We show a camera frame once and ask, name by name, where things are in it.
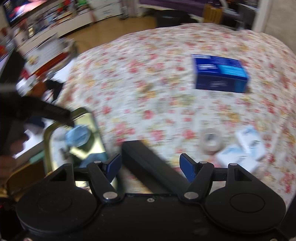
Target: purple sofa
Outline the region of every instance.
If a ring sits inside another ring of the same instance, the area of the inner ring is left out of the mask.
[[[140,4],[159,6],[181,10],[189,14],[202,17],[203,9],[206,3],[211,2],[215,6],[222,6],[219,0],[139,0]]]

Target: wooden chair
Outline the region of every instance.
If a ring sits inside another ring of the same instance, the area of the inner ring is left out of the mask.
[[[203,12],[204,23],[220,24],[222,20],[222,13],[222,8],[216,8],[210,4],[205,4]]]

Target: crumpled blue object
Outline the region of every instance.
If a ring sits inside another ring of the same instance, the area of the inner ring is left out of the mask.
[[[80,147],[87,143],[90,135],[91,131],[86,125],[77,125],[66,133],[66,144],[70,147]]]
[[[87,158],[85,158],[79,167],[86,167],[87,164],[94,162],[94,161],[101,161],[106,162],[107,161],[107,155],[105,152],[102,153],[92,153],[89,154]]]

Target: television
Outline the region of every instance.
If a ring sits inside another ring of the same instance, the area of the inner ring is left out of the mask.
[[[37,8],[47,0],[4,0],[3,8],[10,26],[18,22],[26,13]]]

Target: blue box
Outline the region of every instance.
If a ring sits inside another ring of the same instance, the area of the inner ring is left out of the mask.
[[[236,59],[193,54],[196,89],[244,93],[248,74]]]

